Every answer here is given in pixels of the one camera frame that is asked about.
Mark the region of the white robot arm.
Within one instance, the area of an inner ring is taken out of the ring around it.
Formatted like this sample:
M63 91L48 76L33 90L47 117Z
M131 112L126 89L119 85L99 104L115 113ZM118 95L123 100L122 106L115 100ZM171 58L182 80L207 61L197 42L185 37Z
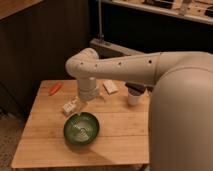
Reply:
M101 59L86 48L65 64L84 101L98 79L153 88L149 103L150 171L213 171L213 54L157 52Z

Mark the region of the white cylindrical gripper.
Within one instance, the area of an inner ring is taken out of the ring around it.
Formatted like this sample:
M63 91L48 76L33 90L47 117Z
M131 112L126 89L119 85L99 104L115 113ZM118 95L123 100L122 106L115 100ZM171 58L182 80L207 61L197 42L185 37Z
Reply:
M95 78L77 80L78 97L76 113L80 114L87 106L85 101L91 101L99 95L99 86Z

